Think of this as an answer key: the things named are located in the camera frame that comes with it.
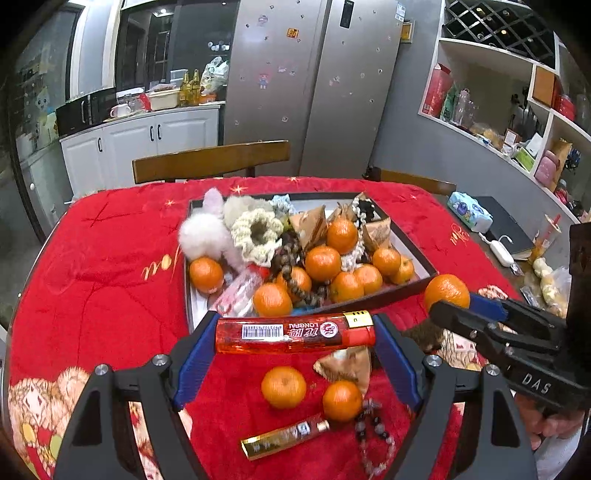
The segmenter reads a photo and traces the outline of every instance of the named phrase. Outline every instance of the gray refrigerator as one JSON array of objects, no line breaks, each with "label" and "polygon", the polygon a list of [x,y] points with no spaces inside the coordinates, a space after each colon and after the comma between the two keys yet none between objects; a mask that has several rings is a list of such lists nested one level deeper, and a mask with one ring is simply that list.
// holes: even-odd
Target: gray refrigerator
[{"label": "gray refrigerator", "polygon": [[242,0],[224,144],[289,140],[290,161],[257,175],[360,178],[404,14],[395,0]]}]

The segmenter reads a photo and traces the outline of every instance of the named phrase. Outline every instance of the red tablecloth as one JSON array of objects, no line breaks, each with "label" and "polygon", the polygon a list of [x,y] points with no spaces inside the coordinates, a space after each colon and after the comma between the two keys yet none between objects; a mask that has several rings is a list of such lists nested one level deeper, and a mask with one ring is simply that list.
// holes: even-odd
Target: red tablecloth
[{"label": "red tablecloth", "polygon": [[[72,206],[43,252],[23,292],[12,332],[8,401],[14,442],[41,479],[53,474],[61,437],[87,372],[102,362],[115,369],[142,365],[156,353],[170,351],[187,334],[177,231],[189,200],[202,198],[213,186],[223,195],[366,191],[441,273],[458,275],[472,291],[496,284],[514,294],[478,245],[469,239],[452,242],[457,220],[413,186],[234,177],[150,184],[87,197]],[[422,296],[384,311],[401,329],[426,317]],[[320,411],[327,382],[311,368],[318,357],[215,357],[199,395],[186,408],[189,415],[182,415],[213,480],[365,478],[352,426],[255,462],[246,460],[238,446],[239,439]],[[260,393],[263,375],[275,365],[295,366],[308,383],[306,398],[293,411],[274,411]],[[372,374],[368,395],[384,403],[381,417],[400,445],[410,420],[383,372]],[[132,413],[142,461],[152,478],[158,478],[141,409],[133,406]],[[446,476],[459,422],[454,408],[433,479]],[[371,440],[370,446],[370,457],[380,462],[385,444]]]}]

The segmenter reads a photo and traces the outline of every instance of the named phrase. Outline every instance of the orange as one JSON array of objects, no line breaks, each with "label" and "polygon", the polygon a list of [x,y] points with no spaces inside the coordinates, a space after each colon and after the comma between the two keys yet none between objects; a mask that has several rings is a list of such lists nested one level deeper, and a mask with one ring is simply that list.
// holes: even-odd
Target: orange
[{"label": "orange", "polygon": [[[312,280],[303,268],[291,267],[291,279],[295,280],[297,282],[297,286],[300,287],[302,290],[304,290],[304,291],[312,290]],[[281,288],[285,289],[285,291],[290,296],[292,301],[301,300],[301,298],[299,298],[297,295],[294,295],[292,292],[290,292],[290,289],[287,286],[287,282],[285,281],[285,279],[283,278],[283,275],[281,275],[281,273],[279,273],[279,276],[277,277],[277,280],[275,282]]]},{"label": "orange", "polygon": [[414,275],[414,264],[411,258],[401,256],[400,268],[389,279],[395,285],[401,285],[409,281]]},{"label": "orange", "polygon": [[329,420],[349,421],[361,411],[361,391],[349,380],[338,380],[329,385],[322,396],[324,414]]},{"label": "orange", "polygon": [[274,283],[264,283],[258,287],[252,297],[252,304],[260,317],[286,317],[293,308],[285,289]]},{"label": "orange", "polygon": [[467,309],[470,306],[470,291],[466,284],[449,273],[438,275],[425,288],[425,308],[431,309],[436,301],[445,300]]},{"label": "orange", "polygon": [[400,268],[400,254],[393,248],[378,248],[371,263],[376,267],[382,275],[394,275]]},{"label": "orange", "polygon": [[193,287],[209,295],[223,285],[223,270],[219,263],[208,257],[193,260],[189,265],[189,278]]},{"label": "orange", "polygon": [[340,254],[332,247],[314,247],[306,255],[306,273],[312,280],[332,280],[339,274],[340,266]]},{"label": "orange", "polygon": [[359,233],[351,220],[337,218],[329,225],[326,232],[326,245],[334,248],[341,255],[350,253],[357,245]]},{"label": "orange", "polygon": [[293,408],[306,396],[306,381],[293,367],[275,367],[262,379],[261,391],[273,407]]},{"label": "orange", "polygon": [[382,274],[373,265],[362,265],[353,272],[353,275],[363,285],[363,292],[366,295],[377,292],[384,283]]},{"label": "orange", "polygon": [[339,273],[330,284],[330,299],[335,303],[360,299],[363,294],[363,284],[349,272]]}]

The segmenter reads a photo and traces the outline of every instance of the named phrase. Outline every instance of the human hand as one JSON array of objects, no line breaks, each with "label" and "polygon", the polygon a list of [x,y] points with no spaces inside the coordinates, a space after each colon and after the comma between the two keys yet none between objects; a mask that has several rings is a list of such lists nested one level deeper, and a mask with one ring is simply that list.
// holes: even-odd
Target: human hand
[{"label": "human hand", "polygon": [[557,435],[558,438],[567,439],[572,437],[583,424],[584,411],[556,413],[544,418],[533,398],[517,393],[515,403],[530,436],[532,450],[536,450],[541,445],[540,435],[544,437]]}]

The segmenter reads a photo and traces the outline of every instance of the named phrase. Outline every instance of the blue gripper pad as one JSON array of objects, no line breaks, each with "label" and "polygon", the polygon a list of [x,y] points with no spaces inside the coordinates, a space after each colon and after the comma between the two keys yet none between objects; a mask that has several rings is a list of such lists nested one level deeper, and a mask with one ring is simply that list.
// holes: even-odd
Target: blue gripper pad
[{"label": "blue gripper pad", "polygon": [[178,374],[178,389],[173,398],[173,404],[179,411],[184,406],[197,397],[201,383],[209,370],[213,356],[216,354],[216,326],[220,318],[216,314],[201,336],[195,346],[190,351],[183,366]]},{"label": "blue gripper pad", "polygon": [[[400,345],[384,326],[382,319],[378,315],[373,315],[372,318],[375,328],[374,350],[379,362],[382,364],[398,399],[413,411],[417,411],[423,401],[420,389],[417,386],[417,373],[404,355]],[[400,341],[408,340],[412,342],[410,339],[400,337]],[[417,345],[414,346],[422,356]]]},{"label": "blue gripper pad", "polygon": [[477,293],[470,293],[470,307],[468,310],[497,322],[506,320],[509,315],[500,300],[487,299]]}]

